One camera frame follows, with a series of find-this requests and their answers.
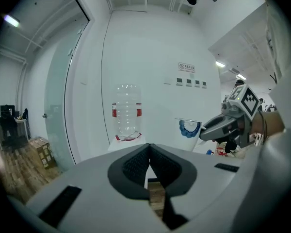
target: glass door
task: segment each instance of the glass door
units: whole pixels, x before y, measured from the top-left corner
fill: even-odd
[[[62,171],[74,166],[65,128],[65,84],[73,50],[86,24],[72,30],[59,43],[48,71],[45,89],[44,115],[48,140],[57,165]]]

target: ceiling light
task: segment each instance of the ceiling light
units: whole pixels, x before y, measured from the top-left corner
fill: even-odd
[[[5,15],[4,20],[12,24],[14,27],[18,27],[19,25],[19,21],[9,15]]]
[[[243,80],[246,80],[246,78],[242,74],[238,74],[237,76],[240,77]]]
[[[217,64],[218,67],[225,67],[225,65],[222,64],[222,63],[220,63],[220,62],[217,62],[217,61],[216,61],[215,63]]]

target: desk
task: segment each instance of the desk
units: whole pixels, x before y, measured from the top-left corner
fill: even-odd
[[[17,122],[17,123],[24,123],[26,138],[27,138],[27,141],[29,141],[29,139],[28,139],[28,133],[27,133],[26,121],[27,121],[26,119],[23,119],[23,120],[15,120],[15,122]]]

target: wall sign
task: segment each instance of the wall sign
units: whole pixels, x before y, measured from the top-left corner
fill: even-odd
[[[193,65],[179,62],[178,68],[179,68],[179,71],[195,73],[195,67]]]

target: clear plastic bottle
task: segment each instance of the clear plastic bottle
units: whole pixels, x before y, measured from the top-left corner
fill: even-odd
[[[117,140],[131,141],[141,135],[140,122],[137,121],[137,114],[141,116],[140,100],[140,89],[134,84],[121,84],[116,88],[112,115],[116,117],[114,126]]]

